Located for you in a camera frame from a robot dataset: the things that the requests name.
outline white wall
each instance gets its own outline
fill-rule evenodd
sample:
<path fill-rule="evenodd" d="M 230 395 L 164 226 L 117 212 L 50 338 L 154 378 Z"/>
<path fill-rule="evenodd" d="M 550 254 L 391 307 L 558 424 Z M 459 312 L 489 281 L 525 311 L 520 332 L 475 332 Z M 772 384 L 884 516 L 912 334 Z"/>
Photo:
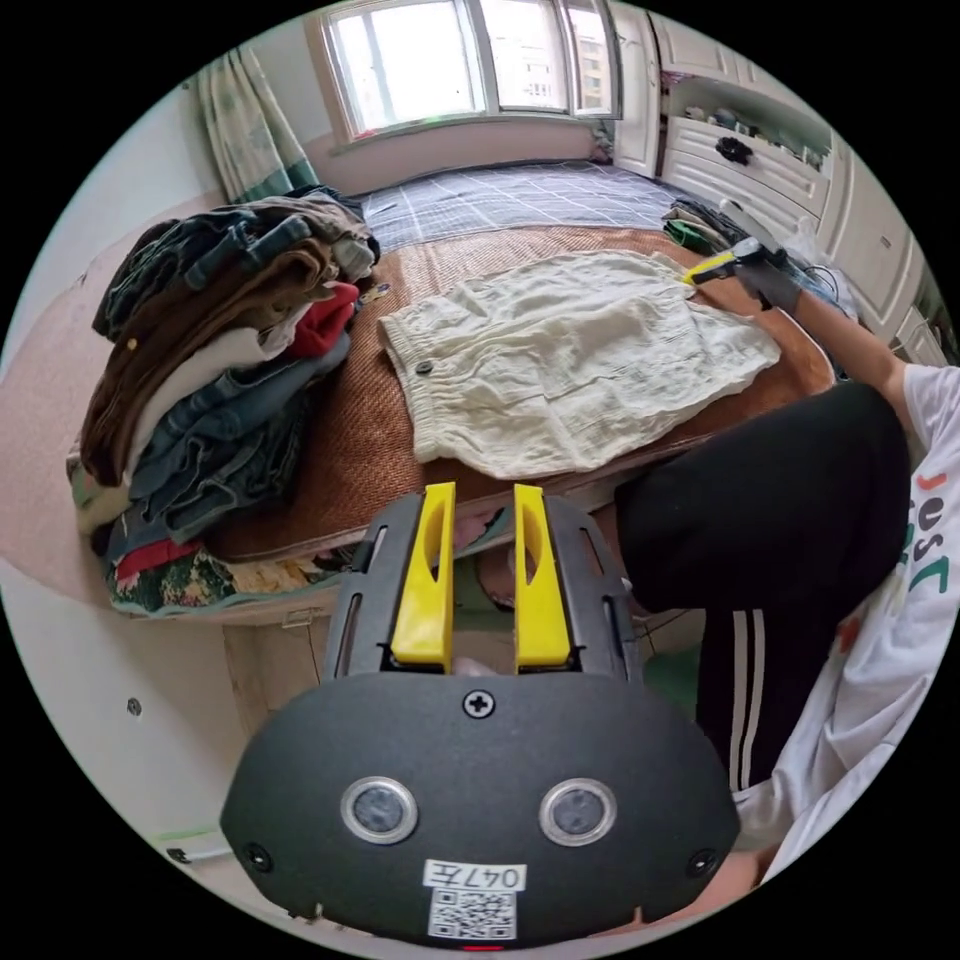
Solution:
<path fill-rule="evenodd" d="M 128 620 L 4 561 L 0 592 L 44 711 L 117 813 L 147 838 L 216 824 L 246 742 L 222 631 Z"/>
<path fill-rule="evenodd" d="M 117 141 L 63 211 L 23 288 L 0 371 L 33 321 L 98 253 L 151 217 L 218 186 L 195 92 L 178 87 Z"/>
<path fill-rule="evenodd" d="M 178 88 L 121 138 L 64 210 L 17 305 L 3 371 L 99 253 L 217 188 L 194 91 Z M 117 812 L 146 837 L 216 824 L 245 742 L 222 631 L 131 621 L 61 597 L 3 562 L 0 590 L 43 708 Z M 137 718 L 126 709 L 131 697 L 142 704 Z"/>

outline wardrobe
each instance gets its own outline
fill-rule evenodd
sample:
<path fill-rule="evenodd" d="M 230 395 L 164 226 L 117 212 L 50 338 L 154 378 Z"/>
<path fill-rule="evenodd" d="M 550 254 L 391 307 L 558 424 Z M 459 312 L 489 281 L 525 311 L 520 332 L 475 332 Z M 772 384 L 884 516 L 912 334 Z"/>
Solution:
<path fill-rule="evenodd" d="M 736 200 L 778 240 L 807 218 L 817 246 L 845 274 L 864 324 L 906 359 L 945 364 L 929 323 L 942 300 L 919 244 L 839 134 L 746 57 L 659 14 L 618 2 L 610 7 L 624 80 L 614 163 L 709 201 Z M 817 164 L 699 119 L 718 108 L 785 131 L 815 153 Z M 721 135 L 752 150 L 746 165 L 721 157 Z"/>

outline white curtain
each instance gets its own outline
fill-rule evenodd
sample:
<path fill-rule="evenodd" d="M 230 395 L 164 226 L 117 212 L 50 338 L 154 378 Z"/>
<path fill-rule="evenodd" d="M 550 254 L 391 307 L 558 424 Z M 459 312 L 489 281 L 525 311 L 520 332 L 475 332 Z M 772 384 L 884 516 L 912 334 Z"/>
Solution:
<path fill-rule="evenodd" d="M 197 75 L 200 111 L 232 203 L 317 183 L 256 54 L 231 50 Z"/>

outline label sticker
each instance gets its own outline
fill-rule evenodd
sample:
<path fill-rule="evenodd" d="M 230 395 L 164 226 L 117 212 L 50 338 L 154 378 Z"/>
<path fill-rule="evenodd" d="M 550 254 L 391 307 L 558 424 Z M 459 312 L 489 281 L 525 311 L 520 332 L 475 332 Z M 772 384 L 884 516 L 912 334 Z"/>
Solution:
<path fill-rule="evenodd" d="M 449 940 L 516 940 L 517 895 L 435 887 L 428 931 L 431 937 Z"/>
<path fill-rule="evenodd" d="M 527 888 L 527 868 L 525 864 L 497 866 L 427 860 L 423 865 L 423 885 L 442 890 L 522 893 Z"/>

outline red clothing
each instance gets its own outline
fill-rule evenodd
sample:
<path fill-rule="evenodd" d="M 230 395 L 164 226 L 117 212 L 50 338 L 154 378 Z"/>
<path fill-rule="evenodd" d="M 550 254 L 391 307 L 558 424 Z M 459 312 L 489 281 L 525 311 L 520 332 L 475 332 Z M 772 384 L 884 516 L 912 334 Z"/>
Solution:
<path fill-rule="evenodd" d="M 360 291 L 349 283 L 331 283 L 333 297 L 315 303 L 301 318 L 287 356 L 322 357 L 333 349 L 356 310 Z"/>
<path fill-rule="evenodd" d="M 162 567 L 165 563 L 187 557 L 199 549 L 199 540 L 191 540 L 183 544 L 174 543 L 172 540 L 159 540 L 157 543 L 147 544 L 120 558 L 117 563 L 117 580 L 128 580 L 138 573 L 143 573 L 144 570 Z"/>

